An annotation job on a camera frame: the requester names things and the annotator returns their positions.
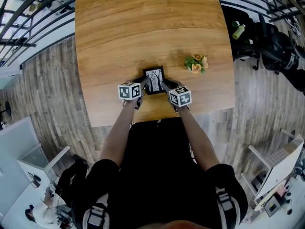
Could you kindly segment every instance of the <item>wooden table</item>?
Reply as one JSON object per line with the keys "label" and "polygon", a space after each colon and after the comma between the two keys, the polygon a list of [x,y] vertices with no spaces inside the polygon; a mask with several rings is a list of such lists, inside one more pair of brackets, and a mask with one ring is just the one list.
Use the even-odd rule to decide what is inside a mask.
{"label": "wooden table", "polygon": [[[117,85],[164,66],[166,78],[192,91],[193,114],[234,107],[229,36],[218,0],[76,0],[75,40],[81,87],[92,127],[113,125]],[[206,74],[184,59],[207,56]],[[135,122],[177,116],[166,94],[146,95]]]}

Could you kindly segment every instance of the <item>forearm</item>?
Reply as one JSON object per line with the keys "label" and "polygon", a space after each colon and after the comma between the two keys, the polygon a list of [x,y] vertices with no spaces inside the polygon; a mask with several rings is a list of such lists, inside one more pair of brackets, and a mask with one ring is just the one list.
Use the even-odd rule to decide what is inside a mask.
{"label": "forearm", "polygon": [[101,159],[110,159],[118,166],[121,165],[136,103],[136,99],[129,101],[122,109],[118,119],[105,139]]}
{"label": "forearm", "polygon": [[193,115],[186,107],[179,108],[179,113],[184,124],[195,160],[203,170],[208,170],[219,164],[213,145],[199,126]]}

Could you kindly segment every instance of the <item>framed picture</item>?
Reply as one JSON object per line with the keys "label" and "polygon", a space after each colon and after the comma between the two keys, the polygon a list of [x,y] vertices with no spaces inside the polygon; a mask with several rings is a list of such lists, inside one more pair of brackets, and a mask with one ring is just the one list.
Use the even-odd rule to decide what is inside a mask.
{"label": "framed picture", "polygon": [[163,79],[165,79],[163,66],[144,69],[143,75],[149,77],[148,87],[146,88],[148,95],[164,93],[161,85]]}

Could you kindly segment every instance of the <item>person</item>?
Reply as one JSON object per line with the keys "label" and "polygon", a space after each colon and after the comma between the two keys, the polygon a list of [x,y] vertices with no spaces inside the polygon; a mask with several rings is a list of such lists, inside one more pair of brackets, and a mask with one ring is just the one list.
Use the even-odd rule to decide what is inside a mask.
{"label": "person", "polygon": [[248,209],[231,166],[187,107],[180,117],[130,124],[128,101],[72,202],[78,229],[235,228]]}
{"label": "person", "polygon": [[71,203],[74,196],[78,195],[78,188],[85,180],[89,168],[87,161],[78,155],[73,155],[75,163],[70,168],[64,170],[53,193],[50,187],[47,187],[44,200],[36,206],[29,205],[25,210],[25,216],[28,220],[36,222],[46,229],[58,229],[62,221],[59,218],[59,211],[71,213]]}

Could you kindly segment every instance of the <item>black and white cube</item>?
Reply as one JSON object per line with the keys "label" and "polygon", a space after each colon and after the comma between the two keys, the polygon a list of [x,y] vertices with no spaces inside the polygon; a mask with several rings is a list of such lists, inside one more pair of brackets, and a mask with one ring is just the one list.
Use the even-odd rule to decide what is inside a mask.
{"label": "black and white cube", "polygon": [[141,96],[141,84],[125,82],[118,85],[119,98],[123,100],[132,100]]}
{"label": "black and white cube", "polygon": [[182,86],[169,91],[170,101],[172,104],[182,107],[192,103],[191,91],[187,86]]}

